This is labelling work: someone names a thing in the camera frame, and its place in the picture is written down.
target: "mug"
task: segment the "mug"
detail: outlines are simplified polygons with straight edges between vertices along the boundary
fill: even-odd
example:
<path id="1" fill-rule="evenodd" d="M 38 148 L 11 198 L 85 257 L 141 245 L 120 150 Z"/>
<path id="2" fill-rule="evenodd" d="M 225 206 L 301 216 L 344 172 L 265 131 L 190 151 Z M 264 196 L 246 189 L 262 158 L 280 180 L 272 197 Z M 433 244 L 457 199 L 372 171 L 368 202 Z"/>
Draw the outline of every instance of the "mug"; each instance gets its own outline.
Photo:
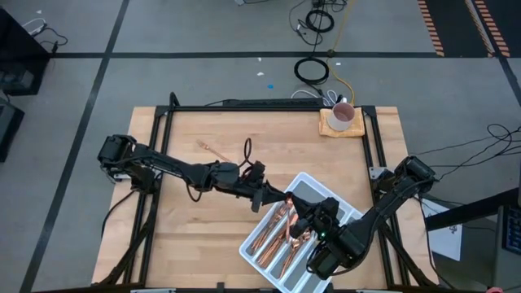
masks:
<path id="1" fill-rule="evenodd" d="M 355 118 L 355 108 L 348 103 L 346 98 L 342 98 L 331 109 L 331 114 L 327 117 L 327 124 L 336 131 L 344 131 L 351 126 Z"/>

